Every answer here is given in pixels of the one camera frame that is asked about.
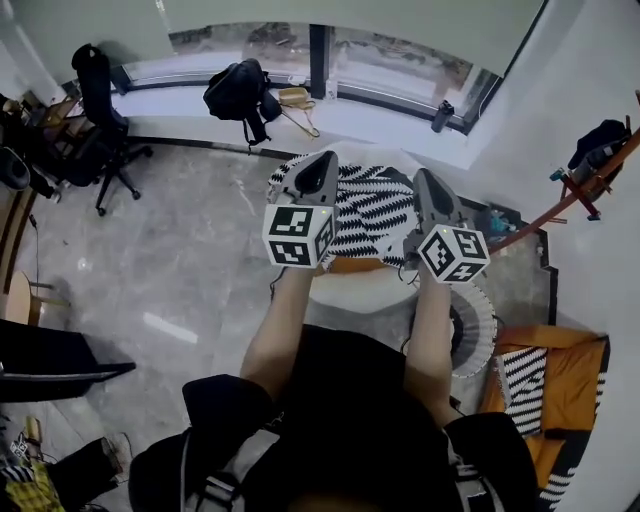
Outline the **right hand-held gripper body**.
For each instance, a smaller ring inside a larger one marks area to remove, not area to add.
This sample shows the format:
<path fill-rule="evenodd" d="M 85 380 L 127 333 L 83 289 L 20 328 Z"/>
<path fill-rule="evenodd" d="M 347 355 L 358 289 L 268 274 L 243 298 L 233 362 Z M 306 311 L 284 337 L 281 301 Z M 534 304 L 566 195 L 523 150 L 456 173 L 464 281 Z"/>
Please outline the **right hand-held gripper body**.
<path fill-rule="evenodd" d="M 413 178 L 417 226 L 403 242 L 404 268 L 423 263 L 436 282 L 468 283 L 490 263 L 482 232 L 464 215 L 453 190 L 436 174 L 420 169 Z"/>

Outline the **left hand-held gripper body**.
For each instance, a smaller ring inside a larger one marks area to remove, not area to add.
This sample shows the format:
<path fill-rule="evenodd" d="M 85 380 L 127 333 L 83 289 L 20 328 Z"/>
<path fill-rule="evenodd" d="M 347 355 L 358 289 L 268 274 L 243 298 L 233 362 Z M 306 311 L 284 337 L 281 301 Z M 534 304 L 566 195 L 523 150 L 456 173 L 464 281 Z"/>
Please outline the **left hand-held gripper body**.
<path fill-rule="evenodd" d="M 324 151 L 303 158 L 284 176 L 266 205 L 263 242 L 272 264 L 316 268 L 336 233 L 338 156 Z"/>

